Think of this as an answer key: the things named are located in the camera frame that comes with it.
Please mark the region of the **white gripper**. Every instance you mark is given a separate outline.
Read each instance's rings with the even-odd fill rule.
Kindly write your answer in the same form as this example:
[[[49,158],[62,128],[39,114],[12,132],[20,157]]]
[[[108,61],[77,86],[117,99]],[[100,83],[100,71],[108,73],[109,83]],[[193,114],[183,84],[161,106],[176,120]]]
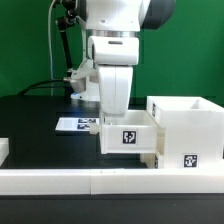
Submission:
[[[131,66],[99,66],[101,110],[106,116],[123,116],[128,110],[133,68]]]

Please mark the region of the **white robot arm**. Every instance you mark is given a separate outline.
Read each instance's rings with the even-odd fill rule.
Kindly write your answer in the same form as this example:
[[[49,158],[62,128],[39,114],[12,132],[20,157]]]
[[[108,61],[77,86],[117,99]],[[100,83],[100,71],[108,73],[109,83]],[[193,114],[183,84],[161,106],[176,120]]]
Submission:
[[[172,16],[176,0],[62,0],[65,25],[81,26],[83,60],[70,71],[77,98],[99,104],[106,117],[127,113],[142,29],[156,30]]]

